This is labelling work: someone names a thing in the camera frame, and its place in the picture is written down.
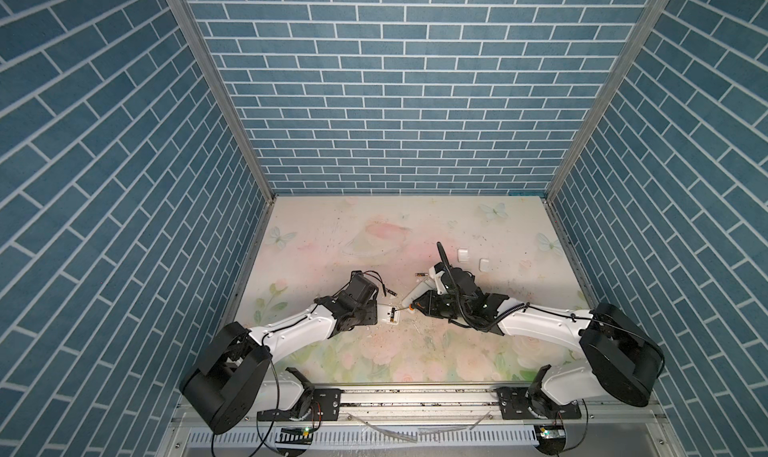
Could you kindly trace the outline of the grey white remote control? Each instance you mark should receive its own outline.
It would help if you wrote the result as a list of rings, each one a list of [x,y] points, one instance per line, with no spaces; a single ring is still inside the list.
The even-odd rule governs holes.
[[[432,291],[435,289],[435,284],[432,279],[424,279],[420,281],[400,302],[401,308],[410,308],[412,303],[422,295],[424,295],[426,292]]]

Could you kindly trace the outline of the white remote with display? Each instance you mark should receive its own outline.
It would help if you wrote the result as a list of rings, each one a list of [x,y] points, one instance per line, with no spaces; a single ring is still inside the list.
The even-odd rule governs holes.
[[[377,305],[378,322],[382,324],[398,325],[400,322],[400,311],[390,305]]]

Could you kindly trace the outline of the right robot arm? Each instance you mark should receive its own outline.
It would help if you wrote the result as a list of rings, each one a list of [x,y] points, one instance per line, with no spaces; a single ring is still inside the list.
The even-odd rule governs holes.
[[[403,304],[463,328],[534,338],[573,352],[574,362],[541,366],[527,389],[530,409],[541,416],[604,395],[645,407],[665,367],[661,348],[612,304],[591,310],[538,306],[485,292],[471,272],[446,263],[430,268]]]

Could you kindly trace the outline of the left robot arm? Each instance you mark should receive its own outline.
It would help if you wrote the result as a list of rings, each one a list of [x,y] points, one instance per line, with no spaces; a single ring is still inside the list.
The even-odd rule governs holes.
[[[250,411],[267,418],[305,420],[317,409],[315,386],[297,369],[277,371],[291,354],[342,332],[378,322],[376,275],[353,271],[332,295],[316,298],[299,314],[260,327],[225,325],[179,383],[183,397],[215,435]]]

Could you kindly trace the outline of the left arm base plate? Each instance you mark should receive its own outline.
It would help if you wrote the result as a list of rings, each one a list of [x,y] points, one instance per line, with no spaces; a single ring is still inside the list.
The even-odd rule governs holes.
[[[307,421],[311,417],[320,421],[337,421],[342,390],[338,388],[319,388],[305,390],[297,402],[287,409],[268,409],[259,411],[259,421]]]

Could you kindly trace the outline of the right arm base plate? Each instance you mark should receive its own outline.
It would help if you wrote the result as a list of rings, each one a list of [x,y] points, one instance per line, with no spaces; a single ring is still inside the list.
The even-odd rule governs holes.
[[[579,420],[582,417],[577,403],[559,405],[545,394],[528,388],[502,386],[497,387],[494,393],[504,420]]]

